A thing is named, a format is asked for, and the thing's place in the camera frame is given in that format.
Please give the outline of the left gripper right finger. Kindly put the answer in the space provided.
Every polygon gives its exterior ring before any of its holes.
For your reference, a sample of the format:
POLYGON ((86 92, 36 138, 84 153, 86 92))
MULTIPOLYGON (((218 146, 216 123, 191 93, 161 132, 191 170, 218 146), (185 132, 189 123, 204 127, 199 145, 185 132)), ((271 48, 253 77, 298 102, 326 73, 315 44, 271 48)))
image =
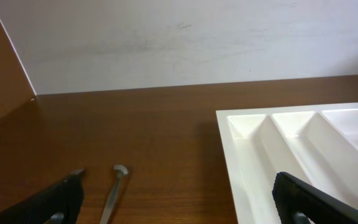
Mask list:
POLYGON ((276 174, 273 200, 282 223, 358 224, 358 210, 287 172, 276 174))

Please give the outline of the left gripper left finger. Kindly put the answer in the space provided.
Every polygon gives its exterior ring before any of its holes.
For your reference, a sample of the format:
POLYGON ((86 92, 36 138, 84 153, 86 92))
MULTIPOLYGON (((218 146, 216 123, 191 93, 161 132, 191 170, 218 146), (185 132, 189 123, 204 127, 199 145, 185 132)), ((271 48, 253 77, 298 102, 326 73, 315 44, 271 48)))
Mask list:
POLYGON ((84 200, 82 173, 71 173, 0 212, 0 223, 76 223, 84 200))

